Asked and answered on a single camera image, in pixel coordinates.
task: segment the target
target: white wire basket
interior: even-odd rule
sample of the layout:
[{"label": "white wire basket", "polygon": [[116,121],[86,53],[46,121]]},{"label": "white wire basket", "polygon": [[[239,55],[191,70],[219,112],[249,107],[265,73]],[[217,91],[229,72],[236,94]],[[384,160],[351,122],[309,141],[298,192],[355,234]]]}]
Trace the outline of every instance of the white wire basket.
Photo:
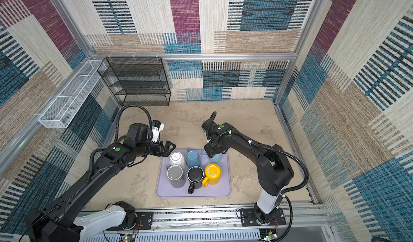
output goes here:
[{"label": "white wire basket", "polygon": [[101,60],[89,60],[49,105],[39,122],[46,128],[67,128],[105,70]]}]

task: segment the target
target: patterned carpet wall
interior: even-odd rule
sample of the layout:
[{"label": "patterned carpet wall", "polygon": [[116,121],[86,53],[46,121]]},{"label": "patterned carpet wall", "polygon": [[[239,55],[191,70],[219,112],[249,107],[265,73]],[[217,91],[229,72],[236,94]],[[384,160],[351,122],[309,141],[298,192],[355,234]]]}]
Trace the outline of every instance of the patterned carpet wall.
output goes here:
[{"label": "patterned carpet wall", "polygon": [[[50,0],[0,0],[0,150],[84,58]],[[85,173],[117,110],[99,81],[67,129],[39,129],[0,178],[0,241]]]},{"label": "patterned carpet wall", "polygon": [[0,241],[22,234],[32,208],[44,208],[83,176],[117,111],[111,91],[99,80],[66,129],[40,128],[0,179]]},{"label": "patterned carpet wall", "polygon": [[413,241],[413,0],[325,0],[280,106],[342,241]]},{"label": "patterned carpet wall", "polygon": [[0,150],[84,58],[50,0],[0,0]]},{"label": "patterned carpet wall", "polygon": [[313,0],[64,0],[97,53],[294,52]]},{"label": "patterned carpet wall", "polygon": [[289,61],[163,61],[172,101],[274,99]]}]

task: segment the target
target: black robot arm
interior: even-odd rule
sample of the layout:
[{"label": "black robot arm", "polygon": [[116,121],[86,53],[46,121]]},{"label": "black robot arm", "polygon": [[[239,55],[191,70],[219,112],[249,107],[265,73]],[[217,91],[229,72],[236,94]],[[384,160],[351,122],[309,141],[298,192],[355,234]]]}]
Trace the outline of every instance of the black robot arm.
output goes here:
[{"label": "black robot arm", "polygon": [[[161,125],[157,120],[152,122],[156,131]],[[82,208],[112,177],[127,166],[133,164],[138,157],[144,159],[147,155],[168,157],[175,148],[170,141],[165,146],[162,141],[154,141],[152,129],[141,123],[135,123],[129,127],[128,134],[112,143],[105,149],[101,149],[101,156],[93,164],[95,150],[91,155],[91,167],[76,183],[74,183],[63,195],[50,203],[43,210],[32,209],[25,218],[28,227],[28,235],[31,242],[54,241],[79,241],[82,226],[73,222]],[[135,218],[135,208],[127,203],[119,202],[128,214],[124,224],[131,225]]]},{"label": "black robot arm", "polygon": [[[228,123],[217,125],[216,122],[214,122],[215,116],[216,112],[202,125],[208,139],[208,143],[204,146],[206,153],[212,158],[215,154],[225,152],[229,148],[234,148],[256,165],[258,180],[262,191],[260,198],[255,203],[254,214],[257,223],[267,224],[271,222],[278,205],[284,197],[290,205],[290,201],[285,196],[285,193],[306,186],[309,179],[307,167],[295,156],[284,152],[277,144],[274,146],[261,144],[243,135]],[[287,157],[296,161],[304,173],[304,180],[301,184],[290,188],[286,188],[286,186],[294,177],[294,172]],[[291,225],[292,216],[290,217],[290,223],[285,234],[283,234],[279,240],[285,237]]]},{"label": "black robot arm", "polygon": [[228,123],[217,125],[212,118],[206,120],[202,128],[205,132],[209,132],[210,141],[204,146],[208,156],[212,158],[230,147],[237,150],[256,165],[259,183],[268,194],[277,196],[294,177],[294,171],[287,157],[275,152],[275,150],[283,152],[279,145],[271,147],[274,151],[253,146],[252,143],[260,143],[241,134]]}]

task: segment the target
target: purple tray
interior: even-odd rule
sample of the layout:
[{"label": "purple tray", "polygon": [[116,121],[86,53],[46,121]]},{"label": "purple tray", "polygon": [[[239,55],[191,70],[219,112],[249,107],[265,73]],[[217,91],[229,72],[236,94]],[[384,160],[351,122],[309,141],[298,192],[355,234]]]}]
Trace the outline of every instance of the purple tray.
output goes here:
[{"label": "purple tray", "polygon": [[[191,149],[198,153],[201,157],[201,167],[205,171],[205,167],[209,164],[208,158],[201,155],[204,149]],[[175,149],[173,152],[181,152],[184,157],[188,154],[186,149]],[[202,187],[195,189],[193,194],[188,194],[189,180],[187,177],[188,166],[184,169],[184,175],[186,183],[181,188],[174,188],[168,177],[166,176],[166,167],[169,165],[169,157],[162,158],[161,169],[159,171],[158,184],[156,188],[156,194],[159,197],[225,197],[231,193],[230,184],[230,168],[228,163],[228,152],[225,153],[218,163],[221,168],[221,180],[216,185],[207,185],[206,188]]]}]

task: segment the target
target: black wire shelf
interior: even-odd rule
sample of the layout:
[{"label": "black wire shelf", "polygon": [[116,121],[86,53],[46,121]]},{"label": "black wire shelf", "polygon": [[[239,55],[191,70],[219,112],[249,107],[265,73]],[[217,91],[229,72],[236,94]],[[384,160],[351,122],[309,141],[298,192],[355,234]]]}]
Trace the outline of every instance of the black wire shelf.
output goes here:
[{"label": "black wire shelf", "polygon": [[106,57],[98,73],[121,105],[169,105],[171,89],[162,59]]}]

